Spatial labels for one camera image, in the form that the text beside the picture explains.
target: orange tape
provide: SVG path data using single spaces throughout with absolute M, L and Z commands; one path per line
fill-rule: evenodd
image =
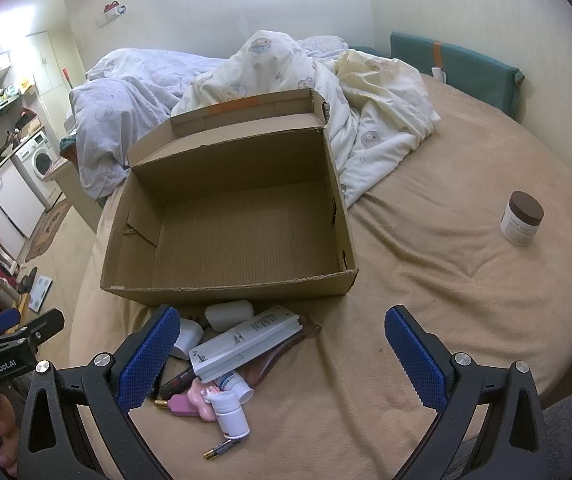
M 233 99 L 224 103 L 218 103 L 208 107 L 208 115 L 220 114 L 221 112 L 231 112 L 233 110 L 241 110 L 242 108 L 250 108 L 260 105 L 259 96 L 243 97 L 241 99 Z
M 441 42 L 435 41 L 432 44 L 432 56 L 435 58 L 435 66 L 443 69 L 444 61 L 441 59 Z

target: metal screw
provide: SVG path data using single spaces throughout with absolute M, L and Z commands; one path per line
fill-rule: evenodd
M 517 370 L 519 370 L 522 374 L 527 374 L 530 371 L 530 367 L 525 361 L 517 361 L 515 363 L 515 368 L 517 368 Z
M 463 352 L 459 352 L 454 356 L 454 360 L 462 366 L 467 366 L 472 362 L 472 357 L 468 354 L 464 354 Z
M 109 362 L 111 362 L 111 357 L 108 354 L 99 354 L 95 356 L 95 360 L 93 360 L 95 366 L 106 366 Z
M 45 373 L 50 368 L 50 363 L 48 361 L 39 361 L 37 366 L 35 366 L 35 371 L 39 374 Z

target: teal headboard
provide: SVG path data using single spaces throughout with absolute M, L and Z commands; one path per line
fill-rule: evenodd
M 440 67 L 450 86 L 515 118 L 524 81 L 518 68 L 454 44 L 399 32 L 390 35 L 390 50 L 390 57 L 405 61 L 421 73 L 432 75 L 432 67 Z

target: pink toy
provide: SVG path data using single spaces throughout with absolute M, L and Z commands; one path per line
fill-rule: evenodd
M 199 378 L 195 378 L 192 381 L 192 386 L 188 390 L 186 396 L 188 397 L 188 401 L 191 403 L 192 407 L 199 412 L 199 416 L 203 420 L 206 422 L 215 422 L 217 420 L 215 410 L 213 410 L 212 406 L 208 404 L 201 396 L 201 391 L 206 390 L 207 388 L 209 391 L 211 391 L 211 388 L 219 391 L 219 388 L 216 387 L 213 383 L 204 384 L 199 380 Z
M 158 408 L 169 409 L 175 416 L 199 416 L 199 412 L 188 401 L 187 395 L 174 395 L 168 400 L 156 400 Z

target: cardboard box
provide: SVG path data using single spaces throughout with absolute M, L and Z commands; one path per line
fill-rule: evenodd
M 19 134 L 19 138 L 25 139 L 26 137 L 29 137 L 32 134 L 34 134 L 41 127 L 42 127 L 42 122 L 40 121 L 40 118 L 39 117 L 32 118 L 32 120 L 28 124 L 25 124 L 24 127 L 22 128 L 22 131 Z
M 357 266 L 327 109 L 309 89 L 248 97 L 131 146 L 101 287 L 176 306 L 346 293 Z

